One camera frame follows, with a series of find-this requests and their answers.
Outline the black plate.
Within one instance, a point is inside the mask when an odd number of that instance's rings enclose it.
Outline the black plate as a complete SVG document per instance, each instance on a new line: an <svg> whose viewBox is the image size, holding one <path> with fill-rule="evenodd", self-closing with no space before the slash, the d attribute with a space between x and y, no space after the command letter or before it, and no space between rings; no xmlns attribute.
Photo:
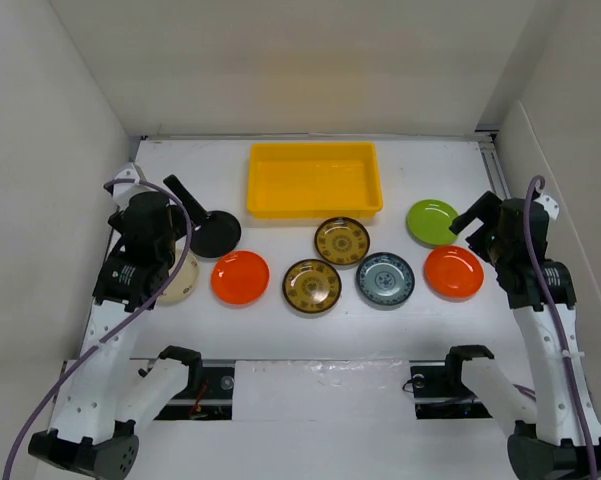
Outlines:
<svg viewBox="0 0 601 480"><path fill-rule="evenodd" d="M214 210L192 221L191 251L203 258L222 257L233 251L241 239L241 225L226 211Z"/></svg>

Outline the green plate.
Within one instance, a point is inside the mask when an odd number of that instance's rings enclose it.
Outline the green plate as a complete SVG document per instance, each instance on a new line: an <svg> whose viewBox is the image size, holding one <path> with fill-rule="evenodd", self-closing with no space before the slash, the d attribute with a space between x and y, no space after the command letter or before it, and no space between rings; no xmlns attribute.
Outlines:
<svg viewBox="0 0 601 480"><path fill-rule="evenodd" d="M410 233L420 242L433 246L453 244L457 235L451 230L458 212L448 203L437 199L417 201L406 215Z"/></svg>

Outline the orange plate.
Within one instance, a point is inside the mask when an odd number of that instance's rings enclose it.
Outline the orange plate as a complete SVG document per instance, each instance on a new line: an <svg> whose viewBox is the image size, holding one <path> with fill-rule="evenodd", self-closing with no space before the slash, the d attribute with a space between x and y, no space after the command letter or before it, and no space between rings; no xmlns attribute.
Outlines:
<svg viewBox="0 0 601 480"><path fill-rule="evenodd" d="M484 270L478 258L459 246L440 246L424 263L428 285L439 295L452 299L474 296L484 282Z"/></svg>
<svg viewBox="0 0 601 480"><path fill-rule="evenodd" d="M267 262L257 253L235 251L224 255L215 264L211 288L222 302L248 305L258 300L267 290L270 270Z"/></svg>

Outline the cream plate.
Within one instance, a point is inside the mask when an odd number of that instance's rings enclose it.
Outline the cream plate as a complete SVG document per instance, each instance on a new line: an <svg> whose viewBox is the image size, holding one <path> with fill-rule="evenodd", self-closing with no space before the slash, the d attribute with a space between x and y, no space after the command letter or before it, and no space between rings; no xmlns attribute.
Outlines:
<svg viewBox="0 0 601 480"><path fill-rule="evenodd" d="M197 286L200 268L196 257L191 251L185 255L185 262L174 280L157 299L157 304L170 306L180 303L191 296Z"/></svg>

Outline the blue white patterned plate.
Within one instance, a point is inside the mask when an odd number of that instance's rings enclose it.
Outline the blue white patterned plate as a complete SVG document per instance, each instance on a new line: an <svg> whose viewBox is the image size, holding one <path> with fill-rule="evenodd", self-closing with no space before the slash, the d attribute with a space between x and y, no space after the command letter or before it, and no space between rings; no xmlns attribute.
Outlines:
<svg viewBox="0 0 601 480"><path fill-rule="evenodd" d="M379 307L394 308L405 303L415 289L415 275L409 263L390 252L368 255L355 274L361 296Z"/></svg>

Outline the yellow patterned plate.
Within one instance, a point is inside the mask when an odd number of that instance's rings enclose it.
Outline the yellow patterned plate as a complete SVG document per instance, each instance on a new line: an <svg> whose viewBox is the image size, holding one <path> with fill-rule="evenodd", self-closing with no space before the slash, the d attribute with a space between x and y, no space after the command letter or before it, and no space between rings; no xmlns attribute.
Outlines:
<svg viewBox="0 0 601 480"><path fill-rule="evenodd" d="M370 248L366 227L350 217L325 220L314 234L314 247L327 262L339 266L357 264Z"/></svg>
<svg viewBox="0 0 601 480"><path fill-rule="evenodd" d="M291 265L283 276L286 302L303 314L322 314L336 305L342 293L339 273L329 263L305 259Z"/></svg>

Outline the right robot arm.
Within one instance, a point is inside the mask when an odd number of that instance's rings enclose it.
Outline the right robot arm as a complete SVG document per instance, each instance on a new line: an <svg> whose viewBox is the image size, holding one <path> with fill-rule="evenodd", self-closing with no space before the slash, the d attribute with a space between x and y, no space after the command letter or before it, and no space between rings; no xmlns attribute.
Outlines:
<svg viewBox="0 0 601 480"><path fill-rule="evenodd" d="M546 195L499 199L486 192L451 223L472 221L470 250L490 263L522 334L531 390L511 383L484 346L454 347L442 369L453 393L470 390L507 438L519 479L601 478L601 423L595 413L576 337L576 295L566 265L546 256L547 233L559 207Z"/></svg>

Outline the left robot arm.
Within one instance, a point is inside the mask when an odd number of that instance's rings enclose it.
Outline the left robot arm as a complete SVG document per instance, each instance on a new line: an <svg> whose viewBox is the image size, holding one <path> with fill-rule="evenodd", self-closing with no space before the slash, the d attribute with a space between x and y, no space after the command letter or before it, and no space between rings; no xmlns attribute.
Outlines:
<svg viewBox="0 0 601 480"><path fill-rule="evenodd" d="M193 197L174 175L161 186L117 178L105 188L122 185L130 197L109 219L120 238L97 277L88 342L44 398L63 400L63 408L28 445L31 456L93 479L126 478L139 432L174 396L192 396L203 382L200 353L169 345L135 387L124 386L144 322L185 264L176 242L193 240Z"/></svg>

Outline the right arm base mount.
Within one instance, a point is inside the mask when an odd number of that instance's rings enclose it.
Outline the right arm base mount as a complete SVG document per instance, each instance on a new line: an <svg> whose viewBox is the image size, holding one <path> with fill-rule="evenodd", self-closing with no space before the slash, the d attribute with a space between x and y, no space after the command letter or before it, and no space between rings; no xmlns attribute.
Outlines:
<svg viewBox="0 0 601 480"><path fill-rule="evenodd" d="M410 365L402 390L414 401L418 420L486 419L491 415L467 387L453 383L442 363Z"/></svg>

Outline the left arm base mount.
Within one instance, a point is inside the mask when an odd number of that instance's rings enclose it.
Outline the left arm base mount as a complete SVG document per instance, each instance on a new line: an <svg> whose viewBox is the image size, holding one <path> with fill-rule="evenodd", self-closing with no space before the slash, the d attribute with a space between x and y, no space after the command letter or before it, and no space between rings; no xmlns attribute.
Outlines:
<svg viewBox="0 0 601 480"><path fill-rule="evenodd" d="M232 419L235 364L204 364L201 380L173 397L155 417L159 421Z"/></svg>

